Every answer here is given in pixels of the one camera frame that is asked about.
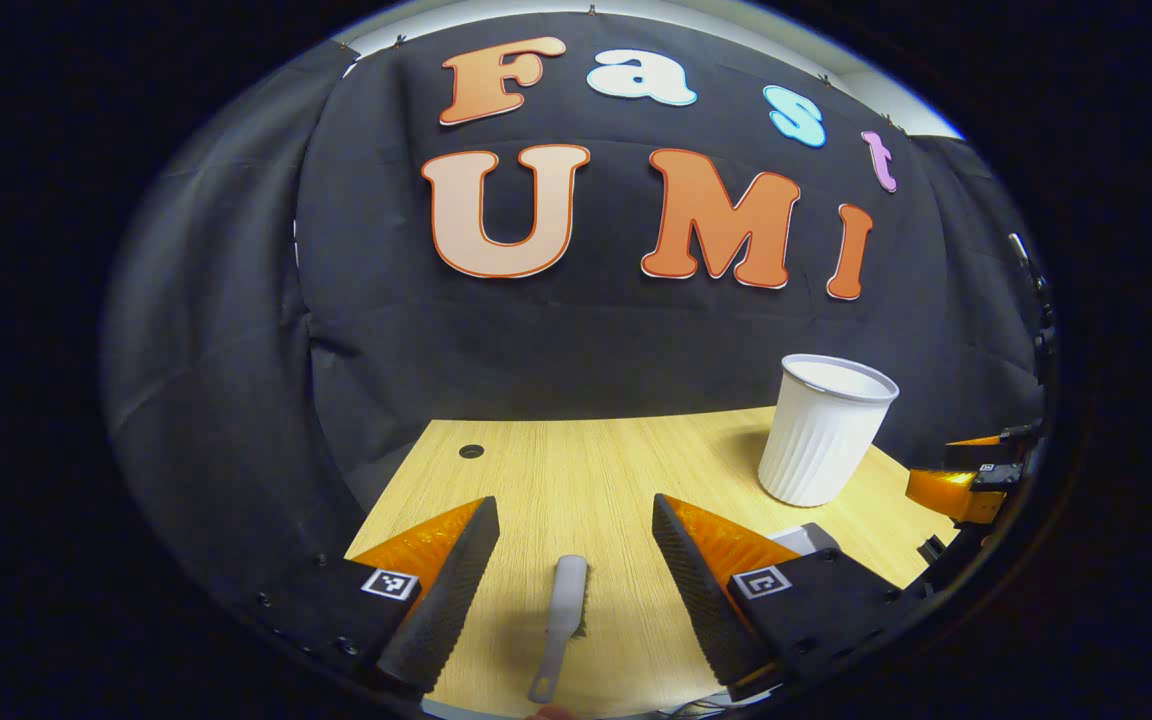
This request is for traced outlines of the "white ribbed garbage bin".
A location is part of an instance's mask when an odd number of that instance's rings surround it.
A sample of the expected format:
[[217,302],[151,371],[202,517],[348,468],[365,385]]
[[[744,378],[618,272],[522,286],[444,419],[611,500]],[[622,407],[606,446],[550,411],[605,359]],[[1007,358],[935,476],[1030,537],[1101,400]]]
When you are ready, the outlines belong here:
[[778,501],[823,506],[849,483],[900,395],[896,382],[855,361],[782,357],[782,382],[756,478]]

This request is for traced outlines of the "wooden desktop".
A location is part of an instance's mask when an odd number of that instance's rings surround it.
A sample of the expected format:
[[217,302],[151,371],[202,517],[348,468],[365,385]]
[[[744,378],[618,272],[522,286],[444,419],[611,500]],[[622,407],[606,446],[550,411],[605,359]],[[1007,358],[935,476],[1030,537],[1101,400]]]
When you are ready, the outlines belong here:
[[718,694],[652,536],[654,497],[681,498],[773,537],[814,523],[893,584],[952,521],[905,497],[908,470],[870,448],[836,500],[778,502],[756,479],[771,407],[602,420],[431,420],[369,511],[348,555],[494,497],[500,536],[467,624],[424,707],[452,720],[517,720],[547,638],[558,559],[588,560],[586,632],[568,644],[556,702],[585,719],[639,717]]

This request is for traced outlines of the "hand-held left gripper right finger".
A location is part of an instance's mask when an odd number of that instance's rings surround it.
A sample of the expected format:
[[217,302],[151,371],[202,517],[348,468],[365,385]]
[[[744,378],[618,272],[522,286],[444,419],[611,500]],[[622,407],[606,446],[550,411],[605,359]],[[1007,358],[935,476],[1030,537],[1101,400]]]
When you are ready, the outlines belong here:
[[818,683],[905,624],[904,588],[835,547],[795,552],[664,493],[652,535],[732,700]]

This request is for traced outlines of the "grey dustpan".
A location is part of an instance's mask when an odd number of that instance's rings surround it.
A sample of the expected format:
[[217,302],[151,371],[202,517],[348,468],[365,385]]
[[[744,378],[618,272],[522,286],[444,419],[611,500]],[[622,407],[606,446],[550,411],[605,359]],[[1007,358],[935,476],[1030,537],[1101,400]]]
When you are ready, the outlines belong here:
[[799,553],[799,555],[809,555],[809,553],[824,550],[841,550],[838,539],[832,537],[814,521],[809,521],[809,523],[799,526],[783,529],[780,533],[773,535],[771,539],[791,552]]

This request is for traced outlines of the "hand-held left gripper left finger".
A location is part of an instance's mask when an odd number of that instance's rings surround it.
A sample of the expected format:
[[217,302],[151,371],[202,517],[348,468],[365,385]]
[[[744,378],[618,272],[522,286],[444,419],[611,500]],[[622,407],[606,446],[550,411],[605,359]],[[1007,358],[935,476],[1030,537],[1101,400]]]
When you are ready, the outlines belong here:
[[244,598],[244,619],[316,669],[401,700],[435,688],[500,528],[482,497],[353,558],[314,559]]

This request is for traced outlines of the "small grey broom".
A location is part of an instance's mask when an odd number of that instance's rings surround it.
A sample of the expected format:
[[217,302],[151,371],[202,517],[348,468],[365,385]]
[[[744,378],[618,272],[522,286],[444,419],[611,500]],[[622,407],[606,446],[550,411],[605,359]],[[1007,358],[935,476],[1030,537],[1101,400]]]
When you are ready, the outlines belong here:
[[564,555],[558,559],[550,593],[547,637],[539,669],[526,694],[526,698],[536,705],[548,705],[556,697],[568,644],[584,630],[588,579],[589,564],[584,556]]

